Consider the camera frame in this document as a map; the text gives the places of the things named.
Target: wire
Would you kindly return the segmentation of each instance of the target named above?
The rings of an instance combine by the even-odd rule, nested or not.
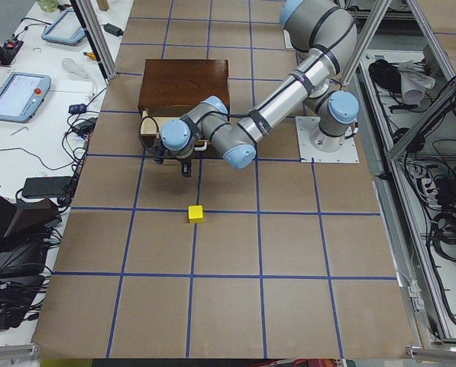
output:
[[[37,266],[42,266],[44,267],[46,270],[48,270],[50,272],[50,274],[53,274],[53,271],[51,270],[51,268],[45,264],[42,264],[40,262],[26,262],[24,264],[19,264],[19,265],[16,265],[16,266],[7,266],[5,268],[0,268],[0,272],[3,272],[4,270],[9,270],[9,269],[21,269],[23,267],[27,267],[29,265],[37,265]]]
[[[87,108],[90,106],[90,104],[97,99],[98,96],[100,96],[105,90],[107,89],[107,86],[102,89],[100,92],[95,94],[92,99],[90,99],[89,103],[87,103]]]
[[[52,167],[49,167],[48,165],[46,165],[39,155],[31,153],[31,152],[27,151],[24,148],[20,148],[20,147],[17,147],[17,148],[3,148],[3,149],[0,149],[0,151],[23,151],[23,152],[25,152],[25,153],[27,153],[29,155],[32,155],[33,157],[36,157],[39,160],[39,162],[41,163],[41,165],[43,167],[45,167],[46,169],[50,170],[50,171],[58,171],[58,170],[61,170],[62,168],[68,167],[68,166],[70,166],[72,164],[72,163],[68,163],[68,164],[64,164],[61,167],[52,168]]]
[[[22,18],[21,19],[21,23],[25,20],[30,20],[30,21],[39,21],[40,23],[42,24],[47,24],[47,25],[51,25],[51,23],[47,22],[47,21],[42,21],[40,19],[36,19],[36,18],[29,18],[29,17],[25,17],[25,18]]]
[[[14,40],[18,40],[18,37],[23,34],[24,32],[27,32],[27,30],[29,29],[30,26],[32,25],[43,25],[46,27],[46,24],[45,23],[31,23],[31,24],[28,24],[24,27],[24,29],[22,31],[20,31],[19,33],[17,34],[12,34],[11,38],[14,39]]]

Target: floor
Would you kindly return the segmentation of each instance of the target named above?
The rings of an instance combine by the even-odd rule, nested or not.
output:
[[[245,113],[296,66],[272,0],[136,0],[33,341],[44,358],[397,358],[413,344],[361,143],[302,164],[299,107],[242,171],[156,165],[137,141],[145,58],[229,62]],[[188,205],[205,222],[190,225]]]
[[[35,0],[0,1],[0,45],[10,38]]]

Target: grid line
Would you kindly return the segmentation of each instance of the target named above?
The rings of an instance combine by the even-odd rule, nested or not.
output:
[[[140,188],[141,188],[141,181],[143,177],[143,168],[144,168],[144,159],[145,156],[143,155],[141,159],[141,165],[139,168],[139,173],[137,175],[137,184],[136,184],[136,192],[134,193],[134,203],[131,211],[131,220],[129,222],[129,229],[128,229],[128,237],[126,239],[126,246],[124,250],[124,255],[122,258],[122,265],[121,265],[121,273],[123,274],[126,270],[126,261],[128,260],[128,250],[129,250],[129,244],[131,243],[131,234],[133,230],[133,225],[134,225],[134,216],[135,216],[135,208],[137,205],[137,199],[139,197],[140,193]],[[117,322],[117,316],[118,316],[118,310],[119,310],[119,304],[121,302],[121,292],[122,292],[122,282],[124,280],[124,276],[120,275],[119,276],[119,284],[118,284],[118,291],[115,297],[115,305],[114,305],[114,313],[112,314],[112,322],[111,322],[111,329],[109,332],[109,338],[108,338],[108,344],[107,344],[107,352],[105,354],[106,358],[110,358],[111,356],[111,350],[112,350],[112,343],[114,342],[114,331],[115,331],[115,324]]]
[[[233,48],[235,50],[266,50],[266,51],[285,51],[285,48],[278,47],[248,47],[248,46],[216,46],[202,44],[156,44],[154,42],[124,42],[128,46],[164,46],[164,47],[195,47],[195,48]]]
[[[170,0],[170,13],[168,14],[167,29],[165,30],[165,38],[163,39],[163,49],[161,51],[161,59],[163,59],[165,57],[165,49],[167,48],[168,30],[170,29],[170,22],[171,22],[171,18],[172,18],[174,1],[175,0]]]
[[[209,20],[207,26],[207,50],[205,51],[205,58],[209,59],[209,48],[211,42],[211,25],[212,25],[212,0],[209,1]]]
[[[200,187],[202,182],[202,159],[199,161],[199,176],[197,177],[197,197],[196,205],[200,201]],[[194,277],[196,269],[196,245],[197,245],[197,224],[194,224],[194,231],[192,236],[192,257],[190,261],[190,274],[189,274],[189,308],[187,310],[187,336],[185,358],[190,356],[190,333],[192,329],[192,298],[194,293]]]
[[[344,358],[343,345],[341,344],[340,326],[338,325],[338,314],[336,311],[335,293],[333,292],[333,284],[331,282],[331,269],[329,267],[328,249],[326,248],[325,229],[324,229],[323,222],[322,222],[321,203],[319,201],[319,191],[318,191],[318,179],[316,176],[314,159],[312,159],[312,162],[311,162],[311,171],[312,171],[312,179],[314,180],[316,206],[318,208],[319,229],[321,231],[322,249],[323,249],[323,253],[325,256],[326,273],[328,275],[329,297],[331,299],[331,309],[333,312],[333,320],[335,322],[336,340],[338,343],[338,351],[340,353],[340,358]]]
[[[253,55],[253,28],[251,19],[251,2],[248,2],[248,18],[250,27],[250,66],[251,66],[251,105],[255,106],[255,83],[254,83],[254,55]],[[255,164],[255,187],[257,197],[257,245],[258,245],[258,268],[260,270],[260,312],[261,312],[261,337],[264,349],[264,358],[268,356],[267,351],[267,328],[265,323],[265,295],[264,295],[264,260],[261,235],[261,215],[260,215],[260,175],[258,172],[258,152],[254,159]]]
[[[301,279],[332,281],[397,281],[397,277],[360,277],[328,275],[283,275],[283,274],[182,274],[182,273],[137,273],[107,271],[54,271],[54,275],[83,277],[123,277],[123,278],[211,278],[211,279]]]
[[[111,210],[111,211],[130,211],[133,208],[108,207],[108,206],[73,206],[74,210]],[[163,208],[134,208],[136,212],[172,212],[186,213],[187,209],[163,209]],[[204,213],[214,214],[261,214],[274,216],[380,216],[380,213],[338,213],[338,212],[288,212],[288,211],[268,211],[268,210],[223,210],[223,209],[204,209]]]
[[[188,18],[162,18],[162,17],[129,17],[129,19],[143,19],[145,21],[213,21],[217,23],[243,23],[243,24],[273,24],[279,25],[279,23],[275,21],[234,21],[232,19],[211,19],[211,14],[209,14],[209,19],[188,19]]]

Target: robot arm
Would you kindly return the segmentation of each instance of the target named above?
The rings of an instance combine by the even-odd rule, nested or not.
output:
[[[356,44],[357,31],[351,15],[329,0],[287,0],[280,24],[289,32],[293,47],[304,61],[236,125],[228,123],[226,108],[214,96],[180,120],[167,122],[162,127],[161,140],[171,154],[189,156],[193,141],[203,136],[232,167],[244,168],[255,157],[256,143],[298,104],[308,98],[316,100],[327,92],[328,78],[340,73]]]

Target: metal mounting plate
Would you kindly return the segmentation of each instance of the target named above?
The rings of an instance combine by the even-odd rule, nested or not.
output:
[[[325,153],[316,149],[309,141],[309,133],[319,123],[319,117],[296,116],[297,140],[301,162],[311,163],[360,163],[353,138],[344,141],[340,150]]]

